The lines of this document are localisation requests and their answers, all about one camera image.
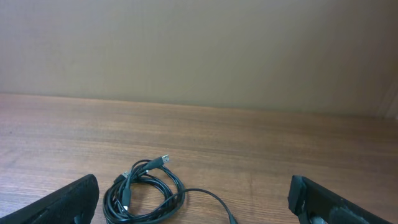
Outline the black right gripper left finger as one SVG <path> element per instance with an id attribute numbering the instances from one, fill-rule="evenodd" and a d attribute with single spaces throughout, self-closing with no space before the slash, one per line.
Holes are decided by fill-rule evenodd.
<path id="1" fill-rule="evenodd" d="M 99 200 L 96 177 L 88 174 L 1 218 L 1 224 L 90 224 Z"/>

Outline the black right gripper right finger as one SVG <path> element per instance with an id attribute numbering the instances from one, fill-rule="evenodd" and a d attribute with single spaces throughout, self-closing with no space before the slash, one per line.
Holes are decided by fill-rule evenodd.
<path id="1" fill-rule="evenodd" d="M 292 177 L 288 203 L 300 223 L 391 224 L 301 175 Z"/>

